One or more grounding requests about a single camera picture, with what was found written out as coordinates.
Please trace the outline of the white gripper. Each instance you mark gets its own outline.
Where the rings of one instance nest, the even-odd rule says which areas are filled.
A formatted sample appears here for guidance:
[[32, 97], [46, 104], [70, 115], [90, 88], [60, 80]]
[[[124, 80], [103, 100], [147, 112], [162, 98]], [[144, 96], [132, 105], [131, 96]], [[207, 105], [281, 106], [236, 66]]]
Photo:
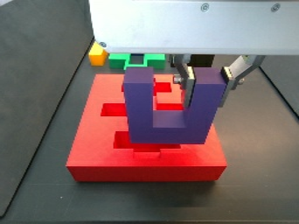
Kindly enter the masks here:
[[220, 69], [230, 91], [265, 55], [299, 55], [299, 0], [88, 0], [95, 40], [111, 53], [172, 53], [188, 108], [196, 81], [190, 54], [241, 55]]

